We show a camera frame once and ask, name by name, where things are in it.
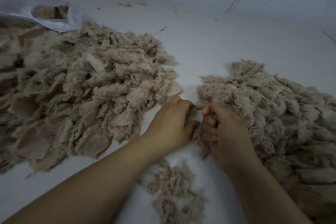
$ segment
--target white table surface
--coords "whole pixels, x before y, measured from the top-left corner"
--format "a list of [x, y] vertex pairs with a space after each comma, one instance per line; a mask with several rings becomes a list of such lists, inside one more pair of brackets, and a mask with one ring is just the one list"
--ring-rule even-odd
[[[121, 32], [156, 33], [165, 50], [173, 55], [184, 89], [182, 98], [196, 101], [200, 75], [228, 76], [230, 63], [242, 59], [266, 64], [270, 73], [336, 95], [336, 44], [319, 29], [281, 22], [252, 20], [217, 11], [167, 5], [137, 5], [132, 0], [75, 0], [94, 20]], [[118, 6], [130, 2], [133, 7]], [[145, 114], [144, 131], [159, 107]], [[103, 156], [119, 148], [116, 142]], [[195, 188], [203, 188], [209, 202], [204, 223], [245, 223], [233, 186], [213, 158], [201, 161], [188, 145], [168, 156], [172, 165], [187, 158], [196, 174]], [[47, 173], [32, 172], [21, 163], [0, 175], [0, 222], [52, 187], [93, 163], [73, 157]], [[116, 223], [159, 223], [151, 206], [152, 197], [136, 185], [117, 217]]]

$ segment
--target right hand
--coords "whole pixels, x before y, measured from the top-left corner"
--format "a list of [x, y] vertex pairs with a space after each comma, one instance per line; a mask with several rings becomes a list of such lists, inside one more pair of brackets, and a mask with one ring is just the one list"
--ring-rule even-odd
[[226, 173], [236, 168], [260, 163], [242, 118], [222, 106], [217, 99], [202, 110], [202, 140]]

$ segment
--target beige fluff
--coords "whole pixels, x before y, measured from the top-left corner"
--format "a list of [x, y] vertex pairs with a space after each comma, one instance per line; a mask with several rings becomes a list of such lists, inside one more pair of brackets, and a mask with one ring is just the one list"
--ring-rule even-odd
[[[205, 210], [205, 199], [202, 191], [193, 192], [191, 184], [193, 173], [184, 159], [181, 166], [170, 167], [168, 161], [158, 162], [160, 170], [154, 173], [154, 179], [147, 185], [147, 193], [159, 193], [152, 201], [161, 224], [201, 224]], [[186, 204], [179, 207], [179, 200]]]
[[58, 34], [3, 20], [0, 44], [0, 173], [97, 157], [113, 139], [137, 137], [144, 112], [181, 92], [176, 72], [160, 65], [172, 57], [148, 34], [91, 23]]
[[[309, 217], [336, 209], [336, 101], [264, 71], [253, 61], [234, 62], [229, 78], [202, 77], [203, 108], [212, 98], [238, 113], [259, 159]], [[209, 149], [202, 145], [201, 155]]]

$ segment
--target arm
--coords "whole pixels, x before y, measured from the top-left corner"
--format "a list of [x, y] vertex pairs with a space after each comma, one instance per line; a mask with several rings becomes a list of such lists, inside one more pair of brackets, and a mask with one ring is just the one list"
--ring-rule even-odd
[[233, 183], [248, 222], [312, 224], [257, 158], [243, 120], [216, 99], [202, 114], [202, 139]]
[[193, 107], [174, 97], [134, 141], [65, 180], [4, 224], [108, 223], [147, 167], [187, 143], [199, 122], [184, 125]]

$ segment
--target white plastic bag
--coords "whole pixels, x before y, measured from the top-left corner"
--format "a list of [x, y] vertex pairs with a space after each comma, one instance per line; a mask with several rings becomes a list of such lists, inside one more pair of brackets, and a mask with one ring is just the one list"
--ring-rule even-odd
[[[32, 11], [35, 7], [44, 5], [56, 7], [65, 5], [69, 7], [67, 20], [35, 18]], [[65, 32], [82, 27], [85, 14], [79, 6], [67, 0], [0, 0], [0, 16], [10, 16], [35, 21], [54, 31]]]

